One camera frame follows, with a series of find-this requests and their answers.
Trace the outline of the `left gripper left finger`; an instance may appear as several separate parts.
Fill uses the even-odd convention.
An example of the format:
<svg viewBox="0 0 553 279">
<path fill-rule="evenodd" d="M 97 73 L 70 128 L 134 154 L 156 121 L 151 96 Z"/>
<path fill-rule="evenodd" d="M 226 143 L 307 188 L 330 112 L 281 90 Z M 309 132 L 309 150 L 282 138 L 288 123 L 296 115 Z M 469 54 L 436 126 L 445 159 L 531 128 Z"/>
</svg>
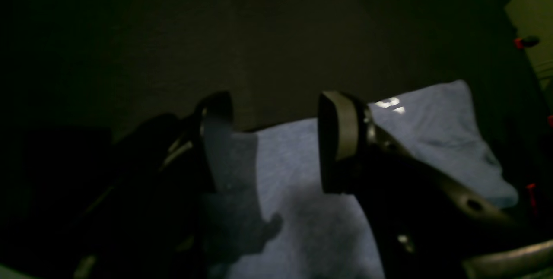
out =
<svg viewBox="0 0 553 279">
<path fill-rule="evenodd" d="M 219 91 L 203 98 L 192 117 L 192 144 L 199 158 L 201 189 L 205 193 L 221 192 L 229 172 L 232 146 L 234 115 L 230 92 Z"/>
</svg>

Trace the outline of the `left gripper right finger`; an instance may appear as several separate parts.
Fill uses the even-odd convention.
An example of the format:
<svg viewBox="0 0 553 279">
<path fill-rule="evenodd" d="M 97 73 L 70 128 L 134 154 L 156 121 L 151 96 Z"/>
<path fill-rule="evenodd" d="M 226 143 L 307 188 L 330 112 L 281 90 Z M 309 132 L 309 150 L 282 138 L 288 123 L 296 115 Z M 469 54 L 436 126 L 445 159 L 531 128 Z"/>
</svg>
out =
<svg viewBox="0 0 553 279">
<path fill-rule="evenodd" d="M 318 153 L 325 194 L 353 194 L 367 171 L 373 119 L 368 104 L 340 91 L 318 98 Z"/>
</svg>

